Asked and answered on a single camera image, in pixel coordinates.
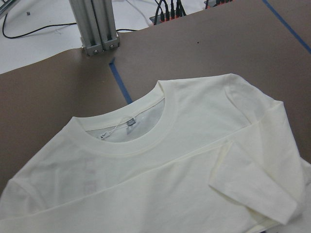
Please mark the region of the cream long-sleeve cat shirt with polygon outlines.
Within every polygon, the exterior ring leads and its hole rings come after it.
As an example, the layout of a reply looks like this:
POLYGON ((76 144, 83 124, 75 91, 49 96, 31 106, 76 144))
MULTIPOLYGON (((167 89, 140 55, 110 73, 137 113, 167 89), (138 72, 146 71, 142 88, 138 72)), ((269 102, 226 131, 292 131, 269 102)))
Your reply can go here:
POLYGON ((12 179, 3 233, 259 233, 306 207, 284 104, 236 74, 73 117, 12 179))

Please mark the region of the far orange black power strip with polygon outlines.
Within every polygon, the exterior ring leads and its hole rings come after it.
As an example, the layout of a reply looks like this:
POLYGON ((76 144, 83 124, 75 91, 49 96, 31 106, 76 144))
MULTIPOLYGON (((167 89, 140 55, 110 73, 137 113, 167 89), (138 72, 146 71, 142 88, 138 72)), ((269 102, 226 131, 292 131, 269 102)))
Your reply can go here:
POLYGON ((153 25, 186 16, 181 0, 155 0, 155 15, 150 17, 153 25))

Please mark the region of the orange black power strip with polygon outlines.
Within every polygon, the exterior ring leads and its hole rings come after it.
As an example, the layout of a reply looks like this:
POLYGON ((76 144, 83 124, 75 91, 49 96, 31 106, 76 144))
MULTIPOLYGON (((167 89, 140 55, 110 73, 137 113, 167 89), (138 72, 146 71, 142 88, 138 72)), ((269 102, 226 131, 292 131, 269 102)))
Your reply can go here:
POLYGON ((186 16, 181 0, 155 0, 155 15, 150 17, 153 25, 186 16))
POLYGON ((233 2, 233 0, 205 0, 204 4, 205 4, 205 9, 210 9, 213 7, 227 4, 229 2, 233 2))

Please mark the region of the near orange black power strip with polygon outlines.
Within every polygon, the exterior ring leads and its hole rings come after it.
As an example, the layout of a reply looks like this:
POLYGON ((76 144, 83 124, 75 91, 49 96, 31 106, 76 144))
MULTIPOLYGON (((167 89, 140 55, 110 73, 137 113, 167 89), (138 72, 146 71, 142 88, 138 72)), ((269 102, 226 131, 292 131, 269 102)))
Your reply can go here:
POLYGON ((227 4, 229 2, 233 2, 233 0, 205 0, 204 4, 205 4, 205 9, 210 9, 213 7, 227 4))

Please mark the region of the aluminium frame post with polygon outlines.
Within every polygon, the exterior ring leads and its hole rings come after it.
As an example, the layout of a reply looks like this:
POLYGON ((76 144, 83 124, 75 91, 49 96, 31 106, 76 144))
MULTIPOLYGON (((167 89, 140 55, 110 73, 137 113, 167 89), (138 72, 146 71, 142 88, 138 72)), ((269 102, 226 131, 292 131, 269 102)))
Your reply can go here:
POLYGON ((69 3, 87 55, 93 56, 120 46, 112 1, 70 0, 69 3))

